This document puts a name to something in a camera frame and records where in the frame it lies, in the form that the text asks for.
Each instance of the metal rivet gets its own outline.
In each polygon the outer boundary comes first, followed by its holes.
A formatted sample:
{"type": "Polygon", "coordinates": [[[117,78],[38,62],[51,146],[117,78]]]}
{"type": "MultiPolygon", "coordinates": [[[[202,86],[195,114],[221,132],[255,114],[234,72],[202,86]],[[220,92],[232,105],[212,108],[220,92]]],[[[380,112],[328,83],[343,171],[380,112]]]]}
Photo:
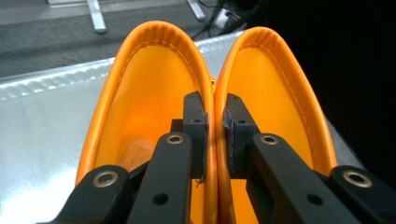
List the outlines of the metal rivet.
{"type": "Polygon", "coordinates": [[[119,175],[114,171],[103,171],[99,173],[92,181],[93,185],[97,188],[106,188],[114,184],[119,175]]]}
{"type": "Polygon", "coordinates": [[[183,140],[183,137],[177,134],[171,135],[166,138],[166,142],[168,142],[169,144],[179,144],[183,142],[183,140]]]}
{"type": "Polygon", "coordinates": [[[260,138],[260,140],[262,140],[262,142],[264,142],[265,144],[268,144],[268,145],[276,145],[277,144],[277,139],[270,135],[264,135],[260,138]]]}
{"type": "Polygon", "coordinates": [[[355,171],[351,171],[351,170],[344,171],[343,177],[347,182],[361,188],[368,189],[373,185],[373,182],[367,176],[355,171]]]}

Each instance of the orange plastic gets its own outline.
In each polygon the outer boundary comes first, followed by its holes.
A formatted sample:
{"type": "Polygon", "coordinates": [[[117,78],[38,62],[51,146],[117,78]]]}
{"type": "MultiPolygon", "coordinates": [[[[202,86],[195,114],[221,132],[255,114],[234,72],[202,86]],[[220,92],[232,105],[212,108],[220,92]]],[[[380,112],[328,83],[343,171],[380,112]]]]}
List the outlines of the orange plastic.
{"type": "Polygon", "coordinates": [[[285,41],[273,30],[245,31],[233,44],[215,90],[219,220],[257,223],[246,181],[230,180],[225,130],[227,93],[242,98],[262,133],[282,136],[315,171],[329,175],[336,165],[326,119],[303,70],[285,41]]]}
{"type": "Polygon", "coordinates": [[[208,115],[204,184],[192,189],[191,219],[217,223],[217,154],[214,100],[204,59],[191,39],[163,21],[146,22],[123,42],[92,117],[77,183],[95,167],[116,164],[132,171],[148,161],[159,137],[182,119],[183,98],[198,91],[208,115]]]}

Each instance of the metal stand leg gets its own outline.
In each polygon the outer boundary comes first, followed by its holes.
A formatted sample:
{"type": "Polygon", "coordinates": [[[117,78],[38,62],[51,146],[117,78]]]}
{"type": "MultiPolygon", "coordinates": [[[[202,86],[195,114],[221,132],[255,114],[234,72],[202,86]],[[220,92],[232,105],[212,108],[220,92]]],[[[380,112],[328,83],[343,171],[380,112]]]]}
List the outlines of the metal stand leg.
{"type": "Polygon", "coordinates": [[[104,34],[106,32],[105,21],[103,20],[102,12],[99,8],[98,0],[87,0],[90,9],[93,27],[97,34],[104,34]]]}
{"type": "Polygon", "coordinates": [[[205,19],[205,14],[201,10],[200,6],[198,5],[196,0],[187,0],[189,3],[192,12],[194,13],[195,17],[197,18],[198,21],[203,21],[205,19]]]}

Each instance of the gray floor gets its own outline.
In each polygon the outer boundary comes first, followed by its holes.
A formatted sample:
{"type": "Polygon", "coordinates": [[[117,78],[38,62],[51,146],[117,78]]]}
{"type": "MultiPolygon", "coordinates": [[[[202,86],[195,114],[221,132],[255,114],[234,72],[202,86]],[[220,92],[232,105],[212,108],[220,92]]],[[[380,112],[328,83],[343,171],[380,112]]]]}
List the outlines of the gray floor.
{"type": "MultiPolygon", "coordinates": [[[[205,26],[186,0],[107,2],[101,9],[104,35],[93,30],[86,5],[50,7],[44,0],[0,0],[0,78],[114,57],[123,39],[144,21],[170,21],[189,35],[205,26]]],[[[202,10],[209,18],[212,8],[202,10]]]]}

